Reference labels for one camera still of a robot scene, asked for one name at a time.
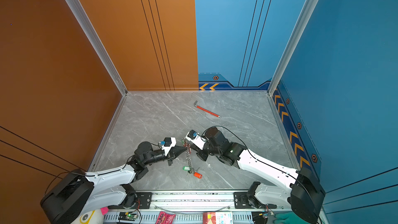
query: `teal glove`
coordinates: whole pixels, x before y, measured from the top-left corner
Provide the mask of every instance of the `teal glove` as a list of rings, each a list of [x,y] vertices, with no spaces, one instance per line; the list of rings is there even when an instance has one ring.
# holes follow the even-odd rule
[[[283,213],[283,214],[276,214],[275,218],[277,220],[274,221],[275,224],[284,223],[284,224],[310,224],[303,220],[302,218],[298,217],[293,212]]]

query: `blue wall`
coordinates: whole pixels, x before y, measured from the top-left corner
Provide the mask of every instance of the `blue wall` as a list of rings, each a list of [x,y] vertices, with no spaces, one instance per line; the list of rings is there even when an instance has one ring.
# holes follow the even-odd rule
[[[235,87],[269,80],[304,2],[195,0],[199,73],[221,74]]]
[[[398,166],[397,47],[398,0],[319,0],[282,77],[334,190],[331,223],[398,219],[397,202],[344,211],[398,200],[398,186],[352,197],[398,184],[398,169],[344,187]]]

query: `gray marble floor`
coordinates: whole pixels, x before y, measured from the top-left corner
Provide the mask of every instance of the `gray marble floor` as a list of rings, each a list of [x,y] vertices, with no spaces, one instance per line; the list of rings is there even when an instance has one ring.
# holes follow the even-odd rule
[[[195,101],[222,118],[194,107]],[[266,92],[142,92],[128,93],[96,171],[124,164],[140,142],[158,143],[165,137],[175,137],[179,142],[191,129],[201,133],[213,125],[227,127],[257,154],[292,167]],[[223,133],[230,142],[239,142],[228,131],[223,130]],[[192,165],[200,167],[201,179],[183,171],[186,165],[184,153],[170,167],[167,162],[155,163],[132,186],[136,190],[248,189],[254,181],[267,183],[251,172],[222,164],[214,156],[204,162],[196,152],[192,153]]]

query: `brown wall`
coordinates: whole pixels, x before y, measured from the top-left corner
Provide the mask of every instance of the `brown wall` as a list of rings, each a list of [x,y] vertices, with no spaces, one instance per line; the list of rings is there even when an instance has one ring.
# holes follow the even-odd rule
[[[197,90],[195,0],[80,0],[128,90]]]
[[[119,91],[64,0],[0,0],[0,13],[0,126],[87,169]],[[0,140],[75,168],[1,128]],[[47,173],[63,170],[4,142],[0,222],[47,223],[39,206],[54,178]]]

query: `robotic arm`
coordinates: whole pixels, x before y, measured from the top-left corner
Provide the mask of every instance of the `robotic arm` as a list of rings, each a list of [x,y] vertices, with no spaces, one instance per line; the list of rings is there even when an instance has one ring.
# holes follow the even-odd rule
[[[199,136],[191,130],[186,139],[203,161],[209,155],[219,161],[253,172],[275,186],[254,182],[247,193],[251,206],[264,208],[266,204],[291,207],[303,220],[316,223],[325,191],[306,168],[300,172],[258,156],[238,143],[229,142],[216,128],[206,130]],[[141,179],[147,165],[167,160],[172,161],[187,150],[176,146],[175,138],[165,138],[161,148],[153,150],[150,142],[138,145],[131,159],[123,166],[101,172],[82,172],[80,169],[68,173],[40,201],[52,224],[69,224],[80,215],[98,208],[120,205],[132,207],[137,194],[130,183]]]

